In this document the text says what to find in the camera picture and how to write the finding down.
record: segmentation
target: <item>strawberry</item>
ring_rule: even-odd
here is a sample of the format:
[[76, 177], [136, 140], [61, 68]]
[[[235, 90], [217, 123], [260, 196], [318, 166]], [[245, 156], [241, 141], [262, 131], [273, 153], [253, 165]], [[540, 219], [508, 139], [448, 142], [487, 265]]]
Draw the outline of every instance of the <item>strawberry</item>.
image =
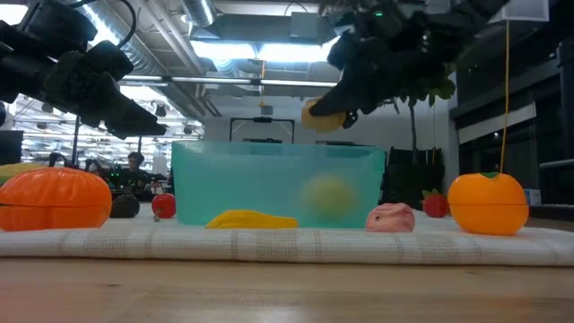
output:
[[448, 200], [447, 197], [441, 195], [435, 188], [432, 192], [422, 191], [422, 210], [430, 217], [442, 218], [448, 213]]

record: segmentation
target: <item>man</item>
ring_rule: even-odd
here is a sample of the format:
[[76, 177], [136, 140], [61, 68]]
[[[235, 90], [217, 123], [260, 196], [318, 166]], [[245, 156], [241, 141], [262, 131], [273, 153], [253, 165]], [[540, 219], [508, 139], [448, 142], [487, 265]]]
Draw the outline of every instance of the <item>man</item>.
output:
[[127, 155], [129, 169], [123, 169], [121, 172], [121, 182], [125, 187], [135, 190], [143, 190], [148, 182], [148, 175], [145, 170], [140, 170], [144, 162], [144, 156], [141, 153], [132, 152]]

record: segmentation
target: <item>black bracket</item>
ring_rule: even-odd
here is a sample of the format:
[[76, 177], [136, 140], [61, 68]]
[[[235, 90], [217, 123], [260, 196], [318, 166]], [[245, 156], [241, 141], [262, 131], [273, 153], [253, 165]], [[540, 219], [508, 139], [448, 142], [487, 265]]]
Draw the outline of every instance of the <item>black bracket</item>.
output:
[[238, 120], [253, 121], [255, 123], [272, 123], [272, 122], [289, 122], [291, 123], [291, 143], [295, 144], [295, 120], [293, 119], [274, 119], [266, 117], [257, 118], [231, 118], [230, 120], [230, 141], [233, 137], [233, 123]]

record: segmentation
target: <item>red tomato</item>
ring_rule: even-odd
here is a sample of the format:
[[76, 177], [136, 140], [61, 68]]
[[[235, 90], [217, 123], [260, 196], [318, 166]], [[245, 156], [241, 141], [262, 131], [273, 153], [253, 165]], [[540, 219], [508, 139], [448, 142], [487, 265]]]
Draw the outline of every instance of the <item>red tomato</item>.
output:
[[152, 210], [160, 219], [170, 219], [176, 214], [176, 197], [172, 194], [159, 194], [153, 198]]

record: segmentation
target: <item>orange cable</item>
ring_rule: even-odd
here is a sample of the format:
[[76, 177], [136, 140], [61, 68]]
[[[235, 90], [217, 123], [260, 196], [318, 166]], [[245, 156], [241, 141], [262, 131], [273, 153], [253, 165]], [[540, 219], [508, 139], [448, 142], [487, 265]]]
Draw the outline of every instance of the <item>orange cable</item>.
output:
[[504, 107], [504, 128], [502, 132], [502, 149], [500, 151], [500, 172], [504, 170], [504, 153], [506, 150], [506, 135], [509, 122], [510, 106], [510, 18], [506, 18], [506, 76], [505, 76], [506, 101]]

